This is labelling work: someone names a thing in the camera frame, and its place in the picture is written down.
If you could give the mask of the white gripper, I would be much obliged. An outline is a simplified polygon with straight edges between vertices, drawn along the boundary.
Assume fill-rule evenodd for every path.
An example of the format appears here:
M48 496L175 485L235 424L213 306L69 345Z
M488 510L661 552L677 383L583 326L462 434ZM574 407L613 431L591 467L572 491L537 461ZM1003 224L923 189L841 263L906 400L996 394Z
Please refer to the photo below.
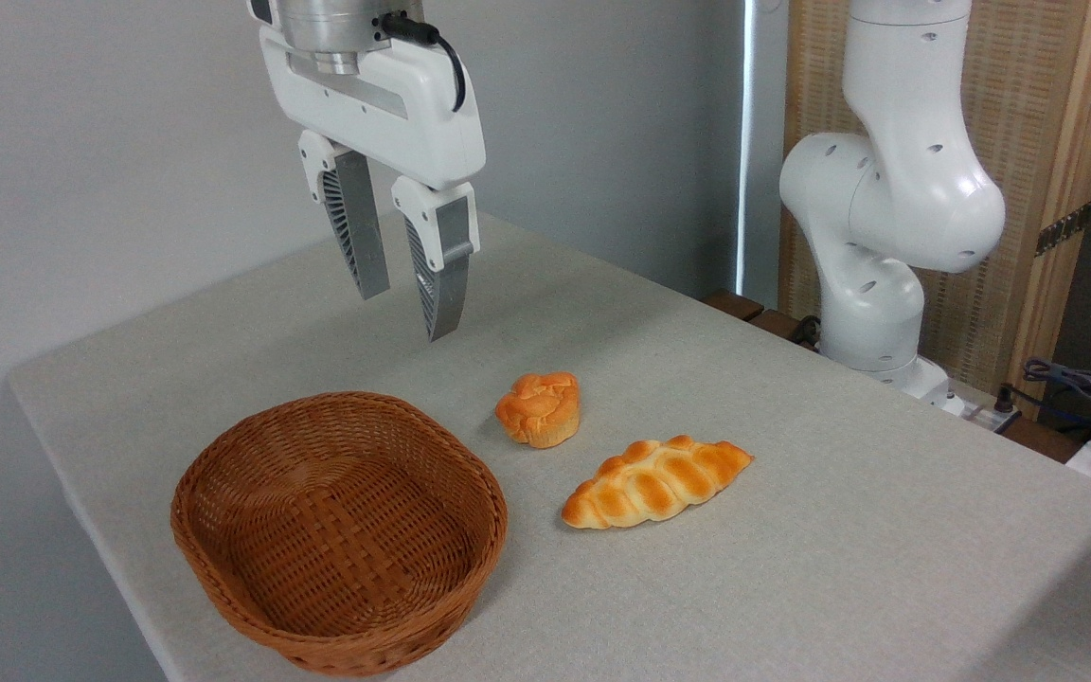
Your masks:
M452 111L449 57L413 43L361 53L358 73L336 75L317 72L276 29L261 27L259 36L278 104L307 129L298 149L309 190L328 212L363 299L389 289L367 158L406 174L391 195L405 217L428 337L437 342L457 328L469 258L480 250L473 187L463 183L485 165L473 95Z

